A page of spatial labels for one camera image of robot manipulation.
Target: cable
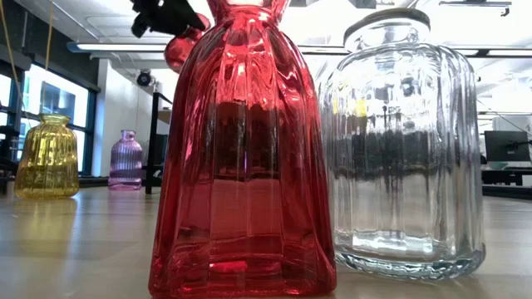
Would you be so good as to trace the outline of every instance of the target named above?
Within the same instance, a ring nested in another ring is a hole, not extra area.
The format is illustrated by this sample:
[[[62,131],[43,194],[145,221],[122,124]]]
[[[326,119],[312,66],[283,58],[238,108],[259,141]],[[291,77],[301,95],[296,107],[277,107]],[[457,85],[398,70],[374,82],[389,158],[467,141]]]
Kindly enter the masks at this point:
[[[11,71],[13,72],[13,78],[15,79],[15,85],[17,86],[17,98],[18,101],[22,103],[22,110],[24,112],[24,115],[27,119],[27,125],[32,128],[32,124],[30,122],[30,118],[27,115],[27,109],[24,105],[24,99],[22,98],[22,88],[20,87],[20,82],[18,80],[17,70],[15,68],[15,60],[13,59],[13,52],[11,49],[11,42],[9,41],[9,32],[7,29],[7,23],[6,23],[6,17],[3,10],[3,0],[0,0],[0,17],[2,18],[2,27],[3,27],[3,34],[6,37],[6,46],[7,46],[7,54],[9,56],[9,61],[11,62]],[[48,42],[47,42],[47,57],[45,60],[45,70],[48,71],[48,62],[50,61],[50,45],[52,44],[52,22],[53,22],[53,2],[50,1],[50,26],[48,28]],[[41,97],[44,97],[44,90],[46,88],[46,82],[44,81],[44,87],[42,88],[42,95]]]
[[[488,107],[486,104],[484,104],[484,103],[483,103],[482,101],[480,101],[479,99],[476,99],[476,101],[479,102],[479,103],[481,103],[484,107],[488,108],[489,111],[493,112],[495,115],[499,116],[501,119],[505,120],[505,121],[506,121],[507,123],[509,123],[510,125],[513,125],[513,126],[514,126],[515,128],[517,128],[518,130],[525,132],[529,137],[532,137],[532,135],[531,135],[529,132],[527,132],[527,131],[521,129],[519,126],[517,126],[517,125],[514,124],[513,122],[509,121],[509,120],[508,120],[507,118],[505,118],[503,115],[500,115],[497,111],[495,111],[495,110],[491,109],[490,107]]]
[[[13,52],[11,51],[11,42],[9,41],[9,34],[7,32],[6,17],[3,11],[3,0],[0,0],[0,15],[0,17],[2,17],[3,34],[6,37],[7,54],[9,55],[9,61],[11,62],[11,71],[13,72],[15,84],[17,85],[18,100],[22,101],[20,82],[18,81],[17,70],[15,69],[15,60],[13,59]]]
[[[50,20],[49,20],[49,26],[48,26],[47,57],[45,58],[45,61],[44,61],[45,73],[48,71],[48,64],[50,62],[50,45],[52,44],[52,32],[53,32],[52,29],[53,29],[53,1],[50,0]],[[47,82],[46,80],[43,80],[41,100],[44,100],[46,88],[47,88]]]

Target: vase neck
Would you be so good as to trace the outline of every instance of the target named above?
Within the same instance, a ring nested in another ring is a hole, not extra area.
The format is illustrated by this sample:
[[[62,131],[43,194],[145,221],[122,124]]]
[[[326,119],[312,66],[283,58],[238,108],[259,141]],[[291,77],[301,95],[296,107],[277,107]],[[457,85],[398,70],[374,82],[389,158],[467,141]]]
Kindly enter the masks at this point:
[[[41,119],[41,122],[43,124],[47,124],[47,125],[67,126],[68,122],[70,121],[70,117],[65,116],[65,115],[57,115],[57,114],[41,113],[39,115],[39,118]]]
[[[135,131],[134,130],[122,130],[122,140],[123,141],[135,140]]]
[[[278,24],[287,0],[208,0],[217,24],[236,17],[256,18]]]

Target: security camera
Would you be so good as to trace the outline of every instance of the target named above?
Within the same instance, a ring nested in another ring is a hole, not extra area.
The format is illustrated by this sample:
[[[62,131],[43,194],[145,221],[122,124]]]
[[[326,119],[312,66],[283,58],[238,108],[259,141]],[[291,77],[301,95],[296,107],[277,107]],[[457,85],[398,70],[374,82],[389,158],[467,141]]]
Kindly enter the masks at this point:
[[[136,83],[139,86],[150,86],[153,81],[153,77],[150,75],[150,70],[141,70],[138,77],[136,77]]]

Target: ceiling light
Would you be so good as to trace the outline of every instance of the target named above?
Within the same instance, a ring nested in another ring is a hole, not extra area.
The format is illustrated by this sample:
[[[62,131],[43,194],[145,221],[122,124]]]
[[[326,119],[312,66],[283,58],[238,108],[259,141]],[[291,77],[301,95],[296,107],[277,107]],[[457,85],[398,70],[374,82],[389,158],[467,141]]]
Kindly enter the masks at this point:
[[[523,56],[532,57],[532,49],[525,50],[491,50],[487,56]]]
[[[440,1],[441,6],[450,7],[488,7],[500,10],[500,16],[506,17],[510,14],[511,1]]]
[[[298,49],[302,54],[346,56],[349,52],[344,47],[317,47],[300,45]]]
[[[116,43],[75,43],[68,42],[71,52],[118,51],[118,52],[163,52],[165,44],[116,44]]]
[[[478,50],[456,50],[463,56],[475,56],[478,54]]]

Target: desk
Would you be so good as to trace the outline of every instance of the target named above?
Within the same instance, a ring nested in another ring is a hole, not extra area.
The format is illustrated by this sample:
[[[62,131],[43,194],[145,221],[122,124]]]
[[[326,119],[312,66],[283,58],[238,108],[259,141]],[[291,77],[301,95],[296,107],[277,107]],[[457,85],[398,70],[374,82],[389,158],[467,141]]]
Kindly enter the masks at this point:
[[[0,298],[149,299],[158,198],[107,188],[0,198]],[[319,298],[532,298],[532,203],[485,198],[485,228],[487,258],[471,277],[399,282],[340,267],[337,290]]]
[[[517,186],[523,185],[523,175],[532,175],[532,169],[502,169],[482,170],[483,184],[504,183],[510,185],[515,183]]]

